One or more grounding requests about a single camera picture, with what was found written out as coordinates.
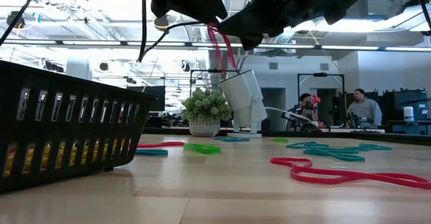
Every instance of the basket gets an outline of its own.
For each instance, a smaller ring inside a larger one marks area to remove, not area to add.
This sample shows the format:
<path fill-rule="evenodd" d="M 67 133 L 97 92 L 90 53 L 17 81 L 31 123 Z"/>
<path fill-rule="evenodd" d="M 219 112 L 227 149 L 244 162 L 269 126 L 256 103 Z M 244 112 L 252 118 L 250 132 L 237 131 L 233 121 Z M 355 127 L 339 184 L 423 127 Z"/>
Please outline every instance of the basket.
<path fill-rule="evenodd" d="M 132 161 L 156 96 L 0 61 L 0 192 Z"/>

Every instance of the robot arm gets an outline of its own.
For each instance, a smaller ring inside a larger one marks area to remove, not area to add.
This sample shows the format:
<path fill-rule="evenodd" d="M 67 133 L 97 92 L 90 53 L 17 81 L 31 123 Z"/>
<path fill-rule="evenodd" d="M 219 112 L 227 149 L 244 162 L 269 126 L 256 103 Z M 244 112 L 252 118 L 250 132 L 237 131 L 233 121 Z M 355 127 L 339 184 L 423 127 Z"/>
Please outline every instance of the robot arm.
<path fill-rule="evenodd" d="M 280 35 L 285 27 L 324 16 L 334 24 L 357 0 L 252 0 L 242 11 L 218 25 L 224 34 L 241 39 L 244 49 L 258 46 L 264 34 Z M 153 0 L 152 11 L 158 17 L 169 10 L 184 13 L 203 23 L 217 22 L 227 16 L 222 0 Z"/>

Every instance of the white flower pot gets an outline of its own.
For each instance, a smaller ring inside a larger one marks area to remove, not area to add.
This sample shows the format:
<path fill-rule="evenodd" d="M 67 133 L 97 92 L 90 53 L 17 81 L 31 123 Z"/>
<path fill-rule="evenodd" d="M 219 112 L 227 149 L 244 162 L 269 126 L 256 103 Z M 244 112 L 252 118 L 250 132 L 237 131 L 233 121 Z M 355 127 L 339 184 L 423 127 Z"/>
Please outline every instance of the white flower pot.
<path fill-rule="evenodd" d="M 219 120 L 190 120 L 190 133 L 195 137 L 214 137 L 220 132 Z"/>

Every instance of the gray sweater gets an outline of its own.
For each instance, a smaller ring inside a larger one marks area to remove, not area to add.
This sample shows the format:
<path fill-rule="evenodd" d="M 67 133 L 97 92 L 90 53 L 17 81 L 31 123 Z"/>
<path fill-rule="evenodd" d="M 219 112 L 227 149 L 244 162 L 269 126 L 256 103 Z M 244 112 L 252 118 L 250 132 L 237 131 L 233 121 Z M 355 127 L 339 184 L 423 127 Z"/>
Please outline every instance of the gray sweater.
<path fill-rule="evenodd" d="M 376 128 L 375 126 L 382 125 L 382 112 L 377 102 L 365 98 L 364 102 L 353 102 L 347 109 L 348 113 L 356 113 L 359 117 L 367 117 L 374 120 L 374 124 L 361 123 L 361 127 Z"/>

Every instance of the person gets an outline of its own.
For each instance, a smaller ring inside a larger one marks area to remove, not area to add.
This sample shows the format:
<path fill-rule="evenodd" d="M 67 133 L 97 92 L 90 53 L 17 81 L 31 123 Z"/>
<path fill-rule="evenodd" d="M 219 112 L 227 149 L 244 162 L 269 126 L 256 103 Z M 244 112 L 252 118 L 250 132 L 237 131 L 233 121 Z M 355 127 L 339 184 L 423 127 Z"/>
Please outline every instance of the person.
<path fill-rule="evenodd" d="M 347 113 L 355 113 L 360 118 L 369 118 L 373 123 L 361 122 L 362 128 L 377 128 L 382 125 L 382 111 L 374 100 L 365 97 L 363 89 L 355 89 L 354 102 L 347 109 Z"/>
<path fill-rule="evenodd" d="M 313 111 L 312 111 L 312 96 L 308 93 L 304 93 L 299 97 L 299 105 L 294 106 L 289 111 L 293 113 L 299 114 L 301 116 L 305 116 L 310 120 L 315 120 Z M 292 116 L 291 119 L 296 121 L 296 117 Z"/>

